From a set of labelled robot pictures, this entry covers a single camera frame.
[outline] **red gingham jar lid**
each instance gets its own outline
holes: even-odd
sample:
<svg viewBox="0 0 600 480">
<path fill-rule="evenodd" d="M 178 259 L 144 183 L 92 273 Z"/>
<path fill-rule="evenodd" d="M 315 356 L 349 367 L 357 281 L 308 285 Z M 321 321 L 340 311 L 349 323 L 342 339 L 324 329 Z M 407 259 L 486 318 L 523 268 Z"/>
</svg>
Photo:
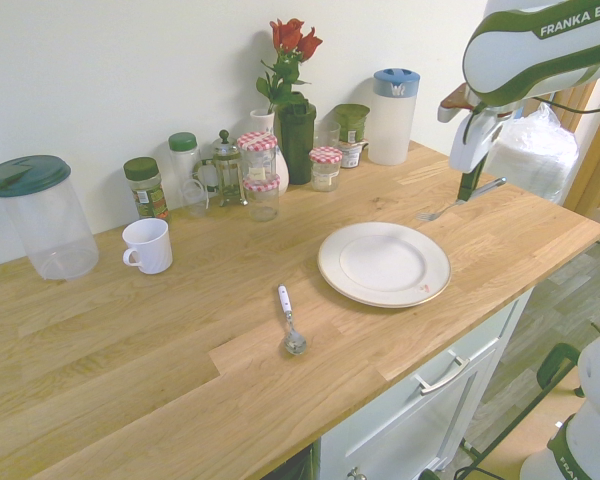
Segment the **red gingham jar lid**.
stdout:
<svg viewBox="0 0 600 480">
<path fill-rule="evenodd" d="M 334 147 L 317 147 L 309 152 L 309 158 L 316 163 L 338 163 L 342 152 Z"/>
<path fill-rule="evenodd" d="M 244 188 L 252 192 L 268 192 L 280 186 L 280 175 L 267 175 L 264 180 L 246 178 L 242 183 Z"/>
<path fill-rule="evenodd" d="M 245 133 L 238 138 L 238 146 L 248 152 L 264 152 L 278 145 L 278 139 L 267 132 Z"/>
</svg>

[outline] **white vase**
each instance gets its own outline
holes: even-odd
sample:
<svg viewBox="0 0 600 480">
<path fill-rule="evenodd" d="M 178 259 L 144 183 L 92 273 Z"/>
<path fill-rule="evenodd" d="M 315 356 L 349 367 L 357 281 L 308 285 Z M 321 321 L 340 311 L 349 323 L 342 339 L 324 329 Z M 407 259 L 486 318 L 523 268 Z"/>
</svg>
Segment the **white vase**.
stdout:
<svg viewBox="0 0 600 480">
<path fill-rule="evenodd" d="M 259 108 L 252 110 L 249 114 L 251 116 L 251 128 L 254 132 L 267 132 L 273 134 L 273 125 L 276 114 L 268 113 L 266 108 Z M 285 162 L 282 156 L 282 150 L 280 146 L 276 147 L 276 173 L 280 176 L 280 195 L 287 191 L 289 186 L 289 169 L 287 168 L 287 162 Z"/>
</svg>

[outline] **wooden countertop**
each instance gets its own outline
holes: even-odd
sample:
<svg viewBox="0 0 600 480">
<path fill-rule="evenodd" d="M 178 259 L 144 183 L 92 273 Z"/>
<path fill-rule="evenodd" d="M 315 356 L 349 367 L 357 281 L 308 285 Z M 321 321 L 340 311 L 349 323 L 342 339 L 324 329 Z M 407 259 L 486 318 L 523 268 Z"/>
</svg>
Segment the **wooden countertop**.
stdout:
<svg viewBox="0 0 600 480">
<path fill-rule="evenodd" d="M 272 222 L 175 211 L 159 275 L 123 265 L 122 228 L 96 236 L 98 265 L 71 282 L 0 265 L 0 478 L 260 478 L 600 238 L 510 185 L 414 219 L 454 201 L 459 180 L 412 144 L 403 165 L 343 170 L 335 192 L 290 187 Z M 446 290 L 394 310 L 329 287 L 321 243 L 365 221 L 433 238 Z M 281 345 L 281 282 L 308 338 L 299 357 Z"/>
</svg>

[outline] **white cabinet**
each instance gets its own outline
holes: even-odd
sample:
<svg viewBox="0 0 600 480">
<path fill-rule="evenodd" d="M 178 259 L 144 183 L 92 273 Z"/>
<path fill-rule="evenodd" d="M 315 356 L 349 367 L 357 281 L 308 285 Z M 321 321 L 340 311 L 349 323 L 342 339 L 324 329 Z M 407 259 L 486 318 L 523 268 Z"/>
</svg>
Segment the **white cabinet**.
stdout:
<svg viewBox="0 0 600 480">
<path fill-rule="evenodd" d="M 320 480 L 410 480 L 451 461 L 531 292 L 321 439 Z"/>
</svg>

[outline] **white coffee mug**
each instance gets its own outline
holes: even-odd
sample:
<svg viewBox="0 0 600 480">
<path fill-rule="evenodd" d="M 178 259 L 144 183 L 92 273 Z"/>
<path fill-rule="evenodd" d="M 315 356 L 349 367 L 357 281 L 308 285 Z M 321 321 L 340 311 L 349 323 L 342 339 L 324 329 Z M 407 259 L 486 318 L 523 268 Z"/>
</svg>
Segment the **white coffee mug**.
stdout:
<svg viewBox="0 0 600 480">
<path fill-rule="evenodd" d="M 122 232 L 122 239 L 129 247 L 122 261 L 130 267 L 138 267 L 142 273 L 164 272 L 173 261 L 169 224 L 164 220 L 143 218 L 133 222 Z"/>
</svg>

